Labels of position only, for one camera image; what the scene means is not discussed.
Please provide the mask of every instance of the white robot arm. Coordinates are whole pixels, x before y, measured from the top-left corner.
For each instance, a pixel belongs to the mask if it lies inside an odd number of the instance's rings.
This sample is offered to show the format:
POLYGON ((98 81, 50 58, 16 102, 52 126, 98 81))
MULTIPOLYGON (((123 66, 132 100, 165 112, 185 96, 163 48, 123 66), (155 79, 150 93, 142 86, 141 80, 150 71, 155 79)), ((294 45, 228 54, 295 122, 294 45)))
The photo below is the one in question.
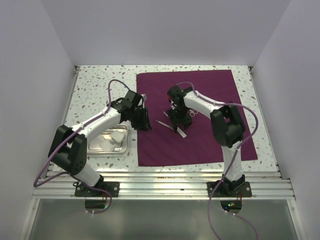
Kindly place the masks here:
MULTIPOLYGON (((60 126, 55 133, 49 156, 66 138, 71 134, 75 134, 75 132, 77 133, 70 139, 68 144, 60 148, 52 158, 52 162, 85 185, 105 190, 106 186, 103 177, 87 164, 87 144, 106 129, 123 121, 130 121, 135 130, 151 130, 148 109, 144 107, 143 101, 142 95, 129 90, 125 97, 111 102, 108 111, 108 107, 106 107, 95 116, 72 127, 60 126)), ((82 189, 83 192, 85 190, 89 191, 84 186, 79 187, 79 189, 82 189)))
MULTIPOLYGON (((196 94, 193 91, 191 91, 191 92, 187 93, 185 95, 185 97, 183 98, 185 106, 189 109, 197 110, 199 113, 205 115, 209 119, 211 119, 210 114, 214 110, 219 110, 222 108, 222 106, 217 106, 217 105, 213 105, 208 102, 205 102, 204 100, 200 99, 198 96, 202 96, 203 98, 205 98, 213 103, 223 104, 223 102, 215 101, 207 96, 202 95, 198 91, 196 91, 196 94)), ((233 145, 232 147, 222 145, 221 148, 222 148, 223 163, 224 163, 224 171, 223 172, 225 173, 227 170, 227 167, 231 163, 231 159, 232 159, 233 155, 235 154, 236 145, 233 145)), ((244 171, 241 166, 241 153, 240 153, 240 149, 239 149, 238 154, 236 155, 235 160, 234 160, 228 174, 225 177, 228 180, 230 180, 231 182, 233 182, 235 180, 240 179, 243 174, 244 174, 244 171)))
MULTIPOLYGON (((223 102, 215 101, 198 91, 194 92, 192 87, 181 90, 176 85, 170 88, 167 94, 169 101, 174 106, 174 109, 168 110, 168 116, 175 131, 178 125, 183 125, 186 129, 192 124, 192 118, 188 113, 190 109, 197 110, 211 120, 213 136, 222 148, 225 174, 246 130, 237 107, 218 105, 223 102)), ((245 183, 240 150, 238 150, 238 154, 225 176, 225 182, 230 192, 245 183)))

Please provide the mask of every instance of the scissors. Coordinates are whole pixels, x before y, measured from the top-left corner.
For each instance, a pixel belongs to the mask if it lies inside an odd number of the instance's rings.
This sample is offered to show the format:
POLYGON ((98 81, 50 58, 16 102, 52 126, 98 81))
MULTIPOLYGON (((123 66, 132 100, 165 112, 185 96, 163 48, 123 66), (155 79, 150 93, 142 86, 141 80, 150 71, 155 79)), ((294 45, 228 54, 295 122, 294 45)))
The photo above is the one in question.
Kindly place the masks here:
POLYGON ((189 110, 189 115, 190 115, 190 117, 194 117, 196 114, 198 114, 198 111, 197 110, 194 110, 194 109, 190 109, 189 110))

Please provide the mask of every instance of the purple mat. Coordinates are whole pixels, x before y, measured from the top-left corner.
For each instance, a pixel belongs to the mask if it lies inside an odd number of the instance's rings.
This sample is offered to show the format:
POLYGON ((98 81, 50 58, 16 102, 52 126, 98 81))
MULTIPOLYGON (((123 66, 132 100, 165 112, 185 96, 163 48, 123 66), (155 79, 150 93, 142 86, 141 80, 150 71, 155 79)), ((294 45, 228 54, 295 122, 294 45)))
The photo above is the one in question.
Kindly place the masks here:
MULTIPOLYGON (((163 111, 170 108, 167 91, 174 85, 190 81, 201 94, 220 102, 241 103, 231 70, 147 72, 136 76, 137 92, 146 94, 151 131, 138 131, 137 150, 139 166, 157 167, 187 164, 223 162, 222 149, 214 139, 210 120, 198 113, 193 123, 180 134, 159 124, 156 120, 171 126, 163 111)), ((188 84, 180 85, 182 89, 188 84)), ((248 123, 243 109, 240 114, 249 135, 248 123)), ((241 147, 242 160, 258 159, 254 143, 250 139, 241 147)))

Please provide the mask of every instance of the speckled white surface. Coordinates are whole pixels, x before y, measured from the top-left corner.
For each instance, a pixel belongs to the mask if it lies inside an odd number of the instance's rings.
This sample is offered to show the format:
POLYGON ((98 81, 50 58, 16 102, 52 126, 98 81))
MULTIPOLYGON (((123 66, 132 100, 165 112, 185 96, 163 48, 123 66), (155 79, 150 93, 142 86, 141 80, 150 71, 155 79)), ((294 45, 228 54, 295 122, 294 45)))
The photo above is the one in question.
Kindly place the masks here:
MULTIPOLYGON (((108 99, 108 82, 118 79, 136 91, 136 74, 146 72, 172 72, 172 71, 197 71, 197 70, 231 70, 242 104, 255 111, 259 118, 259 128, 253 142, 258 155, 258 160, 243 161, 245 172, 276 172, 276 160, 268 140, 267 132, 259 109, 257 97, 252 84, 247 66, 227 65, 82 65, 75 83, 72 99, 67 113, 65 124, 72 126, 80 123, 106 106, 108 99)), ((123 97, 127 90, 120 83, 111 86, 111 97, 117 99, 123 97)), ((245 111, 250 130, 255 127, 254 118, 245 111)), ((192 164, 165 167, 138 166, 137 132, 128 126, 128 143, 125 153, 120 155, 88 155, 88 163, 96 171, 126 171, 126 172, 161 172, 161 171, 185 171, 207 172, 222 171, 223 164, 192 164)), ((54 171, 61 171, 56 165, 54 171)))

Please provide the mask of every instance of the purple cable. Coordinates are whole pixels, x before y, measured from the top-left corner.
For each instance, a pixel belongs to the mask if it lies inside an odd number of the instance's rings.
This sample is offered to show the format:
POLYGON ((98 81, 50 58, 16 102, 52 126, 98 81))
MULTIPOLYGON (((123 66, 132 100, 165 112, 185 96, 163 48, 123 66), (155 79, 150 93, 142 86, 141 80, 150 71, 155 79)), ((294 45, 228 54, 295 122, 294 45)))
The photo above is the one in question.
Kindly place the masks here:
MULTIPOLYGON (((40 186, 42 186, 43 184, 51 181, 52 179, 55 179, 55 178, 58 177, 58 176, 61 176, 61 175, 64 175, 64 174, 69 174, 69 173, 66 172, 66 171, 59 172, 59 173, 57 173, 56 175, 53 175, 53 176, 51 176, 51 177, 43 180, 42 182, 38 183, 38 181, 39 181, 42 173, 45 171, 45 169, 47 168, 47 166, 49 165, 49 163, 51 162, 51 160, 54 158, 54 156, 57 154, 57 152, 58 152, 69 140, 71 140, 77 133, 79 133, 79 132, 81 131, 81 129, 83 129, 84 127, 88 126, 90 123, 92 123, 92 122, 94 122, 95 120, 101 118, 101 117, 104 116, 107 112, 109 112, 109 110, 110 110, 110 108, 111 108, 111 93, 110 93, 111 89, 110 89, 110 86, 111 86, 111 83, 112 83, 112 82, 119 82, 119 83, 123 84, 125 88, 127 88, 128 90, 130 90, 130 88, 129 88, 124 82, 122 82, 122 81, 120 81, 120 80, 112 79, 112 80, 109 82, 108 88, 107 88, 107 89, 108 89, 108 106, 107 106, 107 109, 105 110, 105 112, 104 112, 104 113, 101 113, 101 114, 97 115, 96 117, 94 117, 93 119, 85 122, 85 123, 83 124, 83 126, 79 127, 77 130, 75 130, 70 136, 68 136, 63 142, 61 142, 61 143, 58 145, 58 147, 50 154, 50 156, 48 157, 48 160, 47 160, 47 162, 45 163, 44 167, 40 170, 39 174, 36 176, 36 178, 35 178, 35 180, 34 180, 34 182, 33 182, 33 187, 34 187, 34 188, 40 187, 40 186)), ((87 184, 84 183, 84 182, 83 182, 82 184, 85 185, 86 187, 92 189, 92 190, 96 190, 96 191, 103 192, 103 193, 107 194, 107 195, 110 197, 110 203, 109 203, 108 207, 105 208, 105 209, 103 209, 103 210, 97 211, 97 212, 95 212, 94 214, 103 213, 104 211, 106 211, 107 209, 109 209, 109 207, 110 207, 110 205, 111 205, 111 203, 112 203, 112 196, 111 196, 111 194, 110 194, 109 192, 107 192, 107 191, 104 190, 104 189, 98 189, 98 188, 89 186, 89 185, 87 185, 87 184)))
MULTIPOLYGON (((234 154, 232 156, 232 160, 229 164, 229 166, 227 167, 224 175, 222 176, 222 178, 220 179, 220 181, 218 182, 218 184, 214 187, 214 189, 212 190, 211 192, 211 195, 210 195, 210 198, 209 198, 209 203, 208 203, 208 210, 207 210, 207 215, 208 215, 208 221, 209 221, 209 224, 210 224, 210 227, 213 231, 213 233, 215 234, 215 236, 219 239, 219 240, 222 240, 221 236, 218 234, 218 232, 215 230, 213 224, 212 224, 212 221, 211 221, 211 216, 210 216, 210 211, 211 211, 211 201, 212 201, 212 198, 213 198, 213 195, 215 193, 215 191, 218 189, 218 187, 220 186, 220 184, 224 181, 226 175, 228 174, 232 164, 234 163, 235 159, 236 159, 236 156, 237 156, 237 153, 238 153, 238 150, 240 149, 240 147, 246 142, 248 141, 250 138, 252 138, 252 136, 257 132, 258 130, 258 125, 259 125, 259 121, 258 121, 258 117, 257 115, 255 114, 255 112, 253 110, 251 110, 249 107, 247 106, 244 106, 242 104, 239 104, 239 103, 216 103, 216 102, 211 102, 207 99, 205 99, 204 97, 200 96, 197 94, 196 92, 196 89, 195 89, 195 85, 192 83, 192 82, 189 82, 189 81, 183 81, 183 82, 180 82, 178 83, 177 85, 180 85, 180 84, 190 84, 192 86, 192 90, 193 90, 193 93, 201 100, 209 103, 209 104, 213 104, 213 105, 216 105, 216 106, 236 106, 236 107, 241 107, 241 108, 244 108, 246 110, 248 110, 254 117, 255 119, 255 128, 254 130, 252 131, 252 133, 246 138, 244 139, 236 148, 235 148, 235 151, 234 151, 234 154)), ((254 230, 254 233, 255 233, 255 239, 258 240, 259 239, 259 234, 258 234, 258 231, 257 229, 255 228, 255 226, 249 221, 247 220, 246 218, 244 218, 243 216, 240 216, 240 215, 237 215, 236 216, 244 221, 246 221, 251 227, 252 229, 254 230)))

